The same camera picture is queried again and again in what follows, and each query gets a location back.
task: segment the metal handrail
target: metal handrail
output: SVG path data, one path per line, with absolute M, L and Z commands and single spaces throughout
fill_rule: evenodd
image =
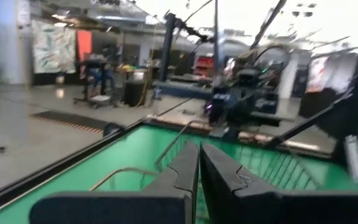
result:
M 100 187 L 102 184 L 104 184 L 107 180 L 109 180 L 112 176 L 114 176 L 114 175 L 116 175 L 118 173 L 127 172 L 127 171 L 140 172 L 140 173 L 147 174 L 147 175 L 155 175 L 155 176 L 158 175 L 158 173 L 156 173 L 156 172 L 152 172 L 152 171 L 148 171 L 148 170 L 142 170 L 142 169 L 139 169 L 137 167 L 125 167 L 125 168 L 114 170 L 114 171 L 110 172 L 107 176 L 103 177 L 103 179 L 99 180 L 99 182 L 94 184 L 92 186 L 92 188 L 90 188 L 89 191 L 96 190 L 98 187 Z
M 158 167 L 158 165 L 160 164 L 161 160 L 164 158 L 165 155 L 167 155 L 168 151 L 172 148 L 172 146 L 178 141 L 178 139 L 180 138 L 180 136 L 186 131 L 186 128 L 190 127 L 192 124 L 194 123 L 199 123 L 202 124 L 203 127 L 205 125 L 209 125 L 206 122 L 203 121 L 197 121 L 197 120 L 193 120 L 193 121 L 189 121 L 177 134 L 177 136 L 173 139 L 173 141 L 164 149 L 164 151 L 161 153 L 161 155 L 157 158 L 157 160 L 154 162 L 154 166 L 159 169 L 160 167 Z

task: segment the colorful tapestry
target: colorful tapestry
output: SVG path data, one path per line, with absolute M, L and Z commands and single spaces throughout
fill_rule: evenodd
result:
M 75 72 L 75 30 L 32 21 L 34 73 Z

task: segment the floor stripe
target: floor stripe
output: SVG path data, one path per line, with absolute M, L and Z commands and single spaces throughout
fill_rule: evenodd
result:
M 80 129 L 80 130 L 83 130 L 83 131 L 89 131 L 89 132 L 96 133 L 96 134 L 100 134 L 100 133 L 103 132 L 102 129 L 86 127 L 86 126 L 82 126 L 82 125 L 79 125 L 79 124 L 71 124 L 71 123 L 67 123 L 67 122 L 63 122 L 63 121 L 55 121 L 54 119 L 41 118 L 41 117 L 37 117 L 37 116 L 30 116 L 30 117 L 35 118 L 35 119 L 37 119 L 39 121 L 45 121 L 45 122 L 52 123 L 52 124 L 66 126 L 66 127 L 69 127 L 69 128 L 75 128 L 75 129 Z

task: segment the person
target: person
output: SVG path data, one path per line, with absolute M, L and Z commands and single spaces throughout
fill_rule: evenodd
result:
M 102 60 L 104 60 L 105 62 L 110 61 L 111 58 L 111 54 L 110 54 L 110 45 L 109 44 L 105 44 L 103 45 L 103 58 Z M 97 87 L 99 85 L 99 83 L 101 83 L 102 80 L 102 71 L 98 68 L 92 68 L 89 70 L 90 75 L 93 77 L 93 87 L 92 87 L 92 91 L 91 91 L 91 96 L 96 96 L 98 94 L 97 92 Z M 111 87 L 111 91 L 114 90 L 116 82 L 114 79 L 114 73 L 111 70 L 111 67 L 109 64 L 106 64 L 104 67 L 104 77 L 106 79 L 107 82 L 109 82 L 110 87 Z
M 99 83 L 101 83 L 102 80 L 102 71 L 98 68 L 91 68 L 89 70 L 90 75 L 93 77 L 93 86 L 91 91 L 91 96 L 96 96 L 98 94 L 97 88 Z M 110 84 L 111 91 L 114 90 L 114 87 L 116 86 L 115 80 L 114 80 L 114 73 L 109 68 L 109 65 L 106 65 L 104 68 L 104 78 L 107 82 Z

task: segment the yellow cable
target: yellow cable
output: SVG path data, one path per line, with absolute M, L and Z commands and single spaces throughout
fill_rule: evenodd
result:
M 157 26 L 154 26 L 152 51 L 150 53 L 150 58 L 152 60 L 153 60 L 153 56 L 154 56 L 154 45 L 155 45 L 155 36 L 156 36 L 156 34 L 157 34 Z M 148 69 L 147 69 L 146 82 L 144 83 L 144 86 L 143 86 L 142 96 L 140 97 L 139 102 L 137 102 L 135 107 L 140 106 L 140 104 L 142 104 L 142 101 L 146 97 L 146 95 L 147 95 L 147 86 L 149 85 L 149 81 L 151 80 L 151 77 L 152 77 L 152 66 L 149 66 Z

